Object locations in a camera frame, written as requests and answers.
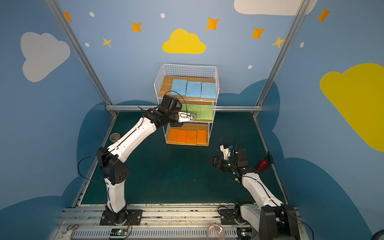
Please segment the orange sponge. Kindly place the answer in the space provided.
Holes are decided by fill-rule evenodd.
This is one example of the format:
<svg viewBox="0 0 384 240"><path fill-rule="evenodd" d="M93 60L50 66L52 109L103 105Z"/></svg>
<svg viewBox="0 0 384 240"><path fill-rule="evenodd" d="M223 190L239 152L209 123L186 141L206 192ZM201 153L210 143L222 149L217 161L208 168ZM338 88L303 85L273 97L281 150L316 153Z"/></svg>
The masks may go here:
<svg viewBox="0 0 384 240"><path fill-rule="evenodd" d="M197 144L197 130L188 130L187 134L187 144L196 145Z"/></svg>
<svg viewBox="0 0 384 240"><path fill-rule="evenodd" d="M188 130L178 130L177 143L186 144L188 139Z"/></svg>
<svg viewBox="0 0 384 240"><path fill-rule="evenodd" d="M179 133L178 129L170 128L168 132L167 142L171 144L176 143L178 141L178 133Z"/></svg>
<svg viewBox="0 0 384 240"><path fill-rule="evenodd" d="M206 146L207 141L207 130L197 130L196 144L199 146Z"/></svg>

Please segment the green sponge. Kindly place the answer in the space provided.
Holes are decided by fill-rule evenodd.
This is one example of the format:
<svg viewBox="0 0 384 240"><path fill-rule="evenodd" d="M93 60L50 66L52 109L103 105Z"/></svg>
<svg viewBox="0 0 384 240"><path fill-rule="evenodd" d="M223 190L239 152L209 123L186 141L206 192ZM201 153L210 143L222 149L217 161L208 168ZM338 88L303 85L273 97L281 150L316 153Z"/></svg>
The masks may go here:
<svg viewBox="0 0 384 240"><path fill-rule="evenodd" d="M189 104L183 104L181 112L189 113L190 107Z"/></svg>
<svg viewBox="0 0 384 240"><path fill-rule="evenodd" d="M186 108L188 109L188 113L194 115L194 120L198 120L201 115L201 105L196 104L187 104Z"/></svg>
<svg viewBox="0 0 384 240"><path fill-rule="evenodd" d="M201 111L198 115L198 120L212 121L213 107L212 105L201 105Z"/></svg>

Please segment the blue sponge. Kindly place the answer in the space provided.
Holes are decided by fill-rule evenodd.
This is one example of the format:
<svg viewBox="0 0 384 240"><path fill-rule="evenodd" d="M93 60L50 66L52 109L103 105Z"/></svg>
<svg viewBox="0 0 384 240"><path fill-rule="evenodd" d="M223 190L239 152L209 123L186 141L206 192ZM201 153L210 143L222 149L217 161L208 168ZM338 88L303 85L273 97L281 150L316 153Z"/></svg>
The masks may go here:
<svg viewBox="0 0 384 240"><path fill-rule="evenodd" d="M202 82L201 98L204 99L216 99L216 83Z"/></svg>
<svg viewBox="0 0 384 240"><path fill-rule="evenodd" d="M202 94L202 82L188 81L186 97L200 98Z"/></svg>
<svg viewBox="0 0 384 240"><path fill-rule="evenodd" d="M171 87L171 95L185 96L187 91L187 79L173 79Z"/></svg>

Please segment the blue sponge front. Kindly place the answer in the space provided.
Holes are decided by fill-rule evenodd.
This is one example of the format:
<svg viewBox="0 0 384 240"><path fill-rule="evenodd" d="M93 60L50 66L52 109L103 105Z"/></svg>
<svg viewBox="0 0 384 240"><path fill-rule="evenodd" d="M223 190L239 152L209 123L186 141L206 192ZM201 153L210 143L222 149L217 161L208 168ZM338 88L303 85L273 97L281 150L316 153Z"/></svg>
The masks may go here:
<svg viewBox="0 0 384 240"><path fill-rule="evenodd" d="M202 82L188 81L186 97L200 98L202 94Z"/></svg>

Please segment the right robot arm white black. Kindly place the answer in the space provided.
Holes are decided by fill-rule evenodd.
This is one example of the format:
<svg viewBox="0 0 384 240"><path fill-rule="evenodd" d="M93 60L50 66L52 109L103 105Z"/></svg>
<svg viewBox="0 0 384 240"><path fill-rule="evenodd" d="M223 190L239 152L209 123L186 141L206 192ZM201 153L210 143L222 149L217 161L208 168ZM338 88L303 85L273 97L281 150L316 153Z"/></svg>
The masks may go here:
<svg viewBox="0 0 384 240"><path fill-rule="evenodd" d="M251 194L255 204L234 208L238 223L249 223L256 231L257 240L300 240L295 209L284 204L262 182L259 174L249 166L245 150L223 150L221 156L208 161L215 169L231 173Z"/></svg>

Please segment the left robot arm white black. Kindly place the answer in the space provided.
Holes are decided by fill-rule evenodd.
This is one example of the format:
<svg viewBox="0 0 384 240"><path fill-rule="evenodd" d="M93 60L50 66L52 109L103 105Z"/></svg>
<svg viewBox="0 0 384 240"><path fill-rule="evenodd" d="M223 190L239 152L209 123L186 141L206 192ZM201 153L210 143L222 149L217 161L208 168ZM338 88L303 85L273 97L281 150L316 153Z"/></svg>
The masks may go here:
<svg viewBox="0 0 384 240"><path fill-rule="evenodd" d="M178 98L165 95L156 108L142 112L138 122L117 142L108 148L97 150L97 159L107 187L107 204L102 213L100 225L123 226L129 220L125 199L125 182L130 169L125 161L131 153L158 128L171 124L181 124L182 103Z"/></svg>

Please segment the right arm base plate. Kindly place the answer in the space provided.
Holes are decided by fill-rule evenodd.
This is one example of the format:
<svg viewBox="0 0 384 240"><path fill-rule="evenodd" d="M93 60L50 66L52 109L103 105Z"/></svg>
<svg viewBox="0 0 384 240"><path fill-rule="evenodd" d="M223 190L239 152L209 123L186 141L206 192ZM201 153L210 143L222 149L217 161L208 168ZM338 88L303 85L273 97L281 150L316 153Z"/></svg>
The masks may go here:
<svg viewBox="0 0 384 240"><path fill-rule="evenodd" d="M218 209L222 225L248 225L249 223L244 220L235 209Z"/></svg>

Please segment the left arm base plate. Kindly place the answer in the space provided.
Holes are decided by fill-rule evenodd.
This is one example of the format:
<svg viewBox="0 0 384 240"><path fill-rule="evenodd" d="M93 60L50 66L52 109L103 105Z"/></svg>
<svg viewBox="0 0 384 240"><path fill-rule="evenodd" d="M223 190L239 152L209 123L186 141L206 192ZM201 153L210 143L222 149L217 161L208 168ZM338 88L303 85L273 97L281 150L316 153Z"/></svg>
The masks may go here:
<svg viewBox="0 0 384 240"><path fill-rule="evenodd" d="M103 211L100 226L138 226L141 223L142 210L125 210L113 213L109 208Z"/></svg>

